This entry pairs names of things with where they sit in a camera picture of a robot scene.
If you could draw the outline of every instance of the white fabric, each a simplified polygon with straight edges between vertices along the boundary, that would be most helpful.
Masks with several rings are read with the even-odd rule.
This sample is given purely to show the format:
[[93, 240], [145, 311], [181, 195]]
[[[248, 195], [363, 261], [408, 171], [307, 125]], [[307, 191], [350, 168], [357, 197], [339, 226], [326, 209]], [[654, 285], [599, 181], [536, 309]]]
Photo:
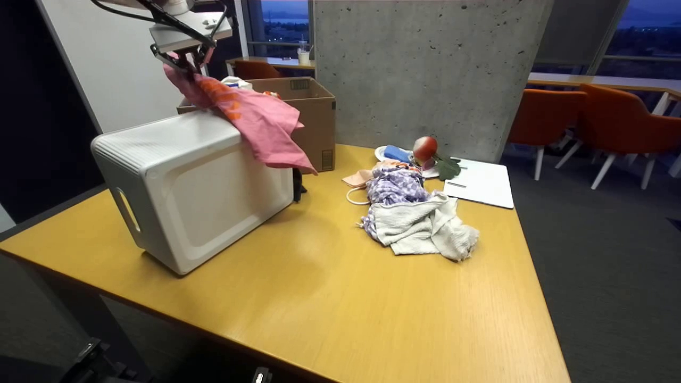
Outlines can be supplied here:
[[413, 203], [373, 203], [375, 233], [403, 252], [443, 252], [450, 259], [470, 257], [478, 231], [455, 217], [455, 199], [432, 194], [425, 202]]

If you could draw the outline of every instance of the chair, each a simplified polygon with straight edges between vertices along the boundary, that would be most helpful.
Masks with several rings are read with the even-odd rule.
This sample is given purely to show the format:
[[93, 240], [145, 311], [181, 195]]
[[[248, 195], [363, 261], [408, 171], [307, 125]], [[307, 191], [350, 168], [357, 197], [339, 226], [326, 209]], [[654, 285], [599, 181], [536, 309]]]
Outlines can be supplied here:
[[281, 76], [281, 71], [261, 60], [234, 60], [230, 62], [234, 76], [240, 78], [275, 78]]
[[510, 125], [509, 142], [538, 147], [534, 181], [540, 177], [545, 147], [557, 142], [569, 125], [577, 125], [583, 91], [525, 90]]
[[596, 190], [617, 154], [649, 154], [641, 181], [641, 190], [646, 190], [656, 154], [681, 149], [681, 119], [652, 115], [641, 98], [628, 91], [599, 85], [580, 85], [579, 90], [588, 93], [577, 125], [579, 141], [556, 168], [561, 168], [580, 144], [609, 152], [591, 182], [591, 190]]

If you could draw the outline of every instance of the red apple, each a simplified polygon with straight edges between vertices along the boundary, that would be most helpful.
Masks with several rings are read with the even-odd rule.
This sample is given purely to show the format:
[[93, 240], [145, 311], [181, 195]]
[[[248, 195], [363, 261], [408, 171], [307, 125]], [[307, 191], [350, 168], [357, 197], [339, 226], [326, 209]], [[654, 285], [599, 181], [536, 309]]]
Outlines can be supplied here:
[[413, 159], [420, 164], [429, 164], [439, 152], [439, 141], [434, 135], [422, 135], [413, 142]]

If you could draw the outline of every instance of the window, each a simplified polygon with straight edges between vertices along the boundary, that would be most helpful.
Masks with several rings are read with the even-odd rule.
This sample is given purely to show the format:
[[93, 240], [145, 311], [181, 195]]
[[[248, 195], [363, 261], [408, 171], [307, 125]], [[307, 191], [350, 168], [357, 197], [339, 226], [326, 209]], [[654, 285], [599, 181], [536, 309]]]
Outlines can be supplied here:
[[312, 43], [311, 0], [245, 0], [247, 45], [256, 58], [298, 58]]
[[681, 0], [630, 0], [597, 74], [681, 78]]

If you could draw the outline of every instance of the dark floor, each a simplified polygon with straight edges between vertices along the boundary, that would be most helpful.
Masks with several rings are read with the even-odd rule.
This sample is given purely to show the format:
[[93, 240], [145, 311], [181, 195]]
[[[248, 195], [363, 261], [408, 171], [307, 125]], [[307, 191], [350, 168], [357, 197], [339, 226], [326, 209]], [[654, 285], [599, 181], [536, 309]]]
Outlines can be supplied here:
[[[681, 381], [681, 179], [617, 164], [569, 162], [531, 181], [531, 154], [506, 154], [517, 213], [577, 383]], [[8, 358], [68, 364], [84, 336], [15, 261], [0, 257], [0, 381]], [[258, 359], [187, 328], [107, 299], [157, 381], [248, 381]], [[283, 370], [279, 381], [298, 381]]]

